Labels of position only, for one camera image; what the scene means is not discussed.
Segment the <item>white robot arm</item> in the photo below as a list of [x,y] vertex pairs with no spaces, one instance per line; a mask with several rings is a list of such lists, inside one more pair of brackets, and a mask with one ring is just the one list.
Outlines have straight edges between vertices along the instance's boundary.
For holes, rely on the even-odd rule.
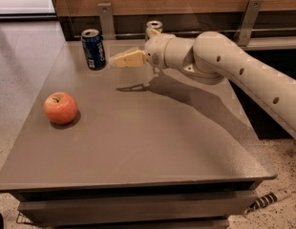
[[195,39],[150,30],[144,48],[132,48],[111,58],[117,68],[174,69],[192,80],[215,85],[225,78],[235,83],[296,140],[296,80],[250,56],[215,31]]

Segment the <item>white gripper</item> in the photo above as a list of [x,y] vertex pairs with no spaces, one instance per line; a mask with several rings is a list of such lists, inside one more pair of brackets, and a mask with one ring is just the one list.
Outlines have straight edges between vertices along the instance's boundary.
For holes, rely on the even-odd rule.
[[142,50],[121,53],[116,55],[113,59],[115,66],[118,68],[141,67],[145,64],[147,59],[152,67],[168,69],[165,58],[166,48],[169,42],[175,38],[175,35],[160,33],[160,30],[148,28],[147,36],[150,39],[145,42],[145,54]]

